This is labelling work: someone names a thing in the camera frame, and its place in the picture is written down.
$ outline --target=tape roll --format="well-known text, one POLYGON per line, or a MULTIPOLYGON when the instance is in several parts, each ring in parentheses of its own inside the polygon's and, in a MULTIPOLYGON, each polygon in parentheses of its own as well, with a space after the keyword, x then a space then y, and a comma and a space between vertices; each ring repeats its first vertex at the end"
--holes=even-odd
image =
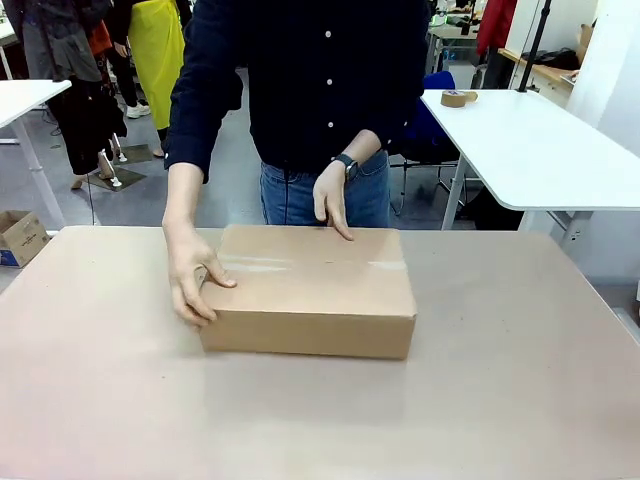
POLYGON ((462 92, 460 90, 445 90, 442 92, 440 103, 445 107, 461 108, 469 102, 475 102, 478 99, 476 92, 462 92))

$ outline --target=chair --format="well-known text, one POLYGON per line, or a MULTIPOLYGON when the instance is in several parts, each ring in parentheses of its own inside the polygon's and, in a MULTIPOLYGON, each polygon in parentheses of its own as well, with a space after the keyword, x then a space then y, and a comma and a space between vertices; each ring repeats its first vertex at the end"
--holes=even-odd
MULTIPOLYGON (((422 85, 425 90, 453 90, 456 88, 453 76, 448 71, 427 75, 424 77, 422 85)), ((400 192, 400 207, 396 210, 392 205, 396 215, 400 215, 404 208, 407 190, 407 170, 410 168, 437 168, 437 186, 444 188, 447 192, 451 190, 449 186, 442 181, 440 173, 443 167, 457 166, 460 152, 420 99, 416 102, 415 116, 412 122, 406 127, 404 138, 399 141, 399 147, 396 153, 399 153, 404 158, 402 164, 391 165, 391 168, 402 168, 404 170, 402 191, 400 192)))

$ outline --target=dark blue shirt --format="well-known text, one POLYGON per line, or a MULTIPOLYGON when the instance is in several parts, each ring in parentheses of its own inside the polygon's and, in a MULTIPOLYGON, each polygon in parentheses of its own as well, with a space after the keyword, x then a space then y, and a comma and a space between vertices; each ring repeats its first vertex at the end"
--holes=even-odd
POLYGON ((166 168, 192 163, 207 181, 244 62, 264 162, 321 172, 363 129, 387 147, 422 94, 427 24, 425 0, 198 0, 171 97, 166 168))

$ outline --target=blue jeans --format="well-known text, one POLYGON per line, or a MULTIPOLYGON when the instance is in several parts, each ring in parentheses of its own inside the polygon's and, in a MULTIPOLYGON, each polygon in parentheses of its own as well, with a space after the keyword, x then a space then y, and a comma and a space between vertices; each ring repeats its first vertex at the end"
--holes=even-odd
MULTIPOLYGON (((313 185, 318 175, 289 174, 288 205, 285 219, 284 171, 262 163, 260 192, 267 225, 321 225, 313 211, 313 185)), ((347 224, 350 227, 389 226, 389 156, 380 151, 359 168, 357 176, 345 185, 347 224)))

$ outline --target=yellow skirt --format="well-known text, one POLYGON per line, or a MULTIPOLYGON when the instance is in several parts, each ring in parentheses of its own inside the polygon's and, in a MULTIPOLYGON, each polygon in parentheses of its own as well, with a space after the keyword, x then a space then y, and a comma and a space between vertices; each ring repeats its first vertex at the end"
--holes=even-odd
POLYGON ((169 126, 171 91, 182 67, 184 38, 174 0, 133 5, 129 26, 131 54, 157 130, 169 126))

